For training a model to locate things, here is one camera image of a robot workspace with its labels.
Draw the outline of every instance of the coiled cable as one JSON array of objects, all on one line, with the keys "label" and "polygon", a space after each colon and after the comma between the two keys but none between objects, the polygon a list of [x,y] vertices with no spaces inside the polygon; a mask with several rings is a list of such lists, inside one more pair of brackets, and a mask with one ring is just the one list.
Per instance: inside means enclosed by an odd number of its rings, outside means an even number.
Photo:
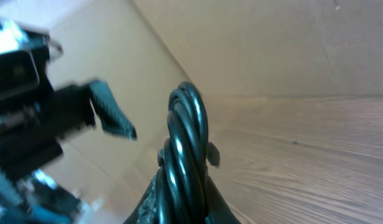
[{"label": "coiled cable", "polygon": [[[124,223],[140,223],[138,214],[142,223],[239,223],[208,176],[206,159],[218,166],[219,151],[208,143],[206,110],[196,87],[182,82],[171,92],[168,110],[170,138],[157,155],[159,169]],[[151,197],[154,215],[144,216],[151,214],[145,209]]]},{"label": "coiled cable", "polygon": [[205,159],[208,121],[201,96],[195,86],[182,82],[170,94],[167,124],[170,139],[165,141],[164,162],[159,162],[156,194],[159,223],[204,223]]}]

